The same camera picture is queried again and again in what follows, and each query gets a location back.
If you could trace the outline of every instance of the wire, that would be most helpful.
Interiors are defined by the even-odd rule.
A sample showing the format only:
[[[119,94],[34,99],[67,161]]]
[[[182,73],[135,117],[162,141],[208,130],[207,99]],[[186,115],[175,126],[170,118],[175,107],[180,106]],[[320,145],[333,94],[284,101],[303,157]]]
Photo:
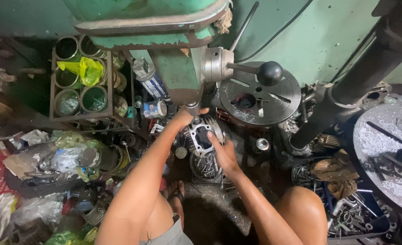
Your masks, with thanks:
[[[284,31],[291,23],[293,23],[293,21],[295,19],[297,19],[299,17],[299,15],[302,14],[302,12],[308,7],[308,5],[310,5],[310,3],[312,3],[313,0],[308,0],[308,2],[295,14],[295,16],[293,16],[293,18],[291,18],[291,20],[289,20],[279,31],[277,31],[270,39],[269,41],[267,41],[261,48],[259,48],[255,53],[251,54],[249,57],[241,59],[241,60],[237,60],[234,61],[235,63],[239,63],[239,62],[243,62],[243,61],[247,61],[249,59],[251,59],[252,57],[254,57],[256,54],[258,54],[258,52],[260,52],[263,48],[265,48],[270,42],[272,42],[272,40],[274,40],[274,38],[276,38],[278,35],[280,35],[280,33],[282,31]]]

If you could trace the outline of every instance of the metal rack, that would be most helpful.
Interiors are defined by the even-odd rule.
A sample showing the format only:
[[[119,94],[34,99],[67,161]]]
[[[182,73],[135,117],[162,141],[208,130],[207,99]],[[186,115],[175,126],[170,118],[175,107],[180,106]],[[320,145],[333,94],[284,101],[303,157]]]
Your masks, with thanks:
[[[59,116],[55,113],[54,109],[54,104],[55,104],[55,96],[58,92],[61,92],[63,89],[59,88],[56,85],[56,52],[55,49],[53,49],[52,52],[52,60],[51,60],[51,91],[50,91],[50,121],[51,122],[70,122],[70,123],[79,123],[79,124],[88,124],[89,122],[86,121],[87,119],[100,119],[100,120],[105,120],[106,118],[113,118],[126,126],[128,131],[132,131],[142,138],[146,139],[147,141],[151,142],[152,138],[151,136],[147,133],[146,130],[141,130],[138,125],[135,123],[134,120],[128,119],[126,117],[122,117],[114,111],[114,102],[113,102],[113,53],[111,51],[107,51],[107,59],[106,59],[106,65],[107,65],[107,83],[106,85],[103,85],[103,87],[107,86],[107,109],[104,112],[97,112],[97,113],[88,113],[84,111],[82,108],[80,108],[80,112],[77,115],[69,115],[69,116]],[[133,71],[131,71],[131,96],[132,100],[134,98],[134,81],[133,81]],[[78,89],[79,94],[81,94],[82,90],[84,89],[84,85],[81,86],[81,88]]]

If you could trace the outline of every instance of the yellow plastic bag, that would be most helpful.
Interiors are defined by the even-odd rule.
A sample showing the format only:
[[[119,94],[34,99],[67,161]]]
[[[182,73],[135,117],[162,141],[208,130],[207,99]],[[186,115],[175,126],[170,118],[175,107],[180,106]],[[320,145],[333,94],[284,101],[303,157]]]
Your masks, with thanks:
[[[57,65],[61,70],[65,68],[80,76],[81,81],[86,86],[94,86],[100,81],[103,67],[99,61],[93,59],[82,57],[80,62],[66,62],[58,61]]]

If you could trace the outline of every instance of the drill press handle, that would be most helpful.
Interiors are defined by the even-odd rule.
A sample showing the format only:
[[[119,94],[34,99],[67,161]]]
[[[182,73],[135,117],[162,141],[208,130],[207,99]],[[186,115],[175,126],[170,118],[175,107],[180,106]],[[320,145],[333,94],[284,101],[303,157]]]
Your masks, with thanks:
[[[257,75],[257,80],[264,86],[274,86],[282,79],[283,68],[274,61],[268,61],[259,67],[228,63],[227,67]]]

